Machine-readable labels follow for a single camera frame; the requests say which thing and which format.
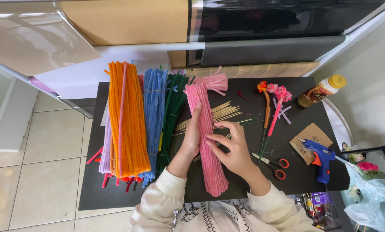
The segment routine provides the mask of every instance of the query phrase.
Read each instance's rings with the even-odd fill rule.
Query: tile floor
[[[129,230],[133,207],[78,211],[91,125],[39,92],[20,150],[0,153],[0,232]]]

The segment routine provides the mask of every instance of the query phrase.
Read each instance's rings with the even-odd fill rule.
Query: cardboard tag
[[[303,143],[297,138],[313,140],[314,142],[318,142],[325,147],[329,147],[333,144],[329,137],[327,137],[327,135],[324,134],[324,132],[314,123],[310,124],[303,131],[301,131],[290,141],[290,144],[297,151],[297,153],[301,155],[307,165],[310,165],[316,156],[312,151],[306,150]]]

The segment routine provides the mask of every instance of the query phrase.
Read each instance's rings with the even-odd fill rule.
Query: plastic bottle
[[[346,84],[347,81],[344,76],[340,74],[333,75],[320,81],[318,85],[301,94],[297,98],[297,102],[304,108],[313,106],[327,96],[337,93],[337,91]]]

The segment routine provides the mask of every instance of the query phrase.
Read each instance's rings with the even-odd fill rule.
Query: yellow bottle cap
[[[340,74],[333,75],[329,78],[329,85],[333,88],[339,89],[347,84],[344,76]]]

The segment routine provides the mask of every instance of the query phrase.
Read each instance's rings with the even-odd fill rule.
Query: scissors
[[[254,156],[258,159],[260,158],[259,155],[256,155],[254,153],[252,154],[252,156]],[[288,168],[289,167],[289,162],[286,159],[279,159],[278,161],[270,161],[269,159],[262,157],[261,160],[264,163],[266,163],[273,170],[274,175],[277,179],[284,180],[286,178],[286,174],[281,169],[279,169],[279,168]]]

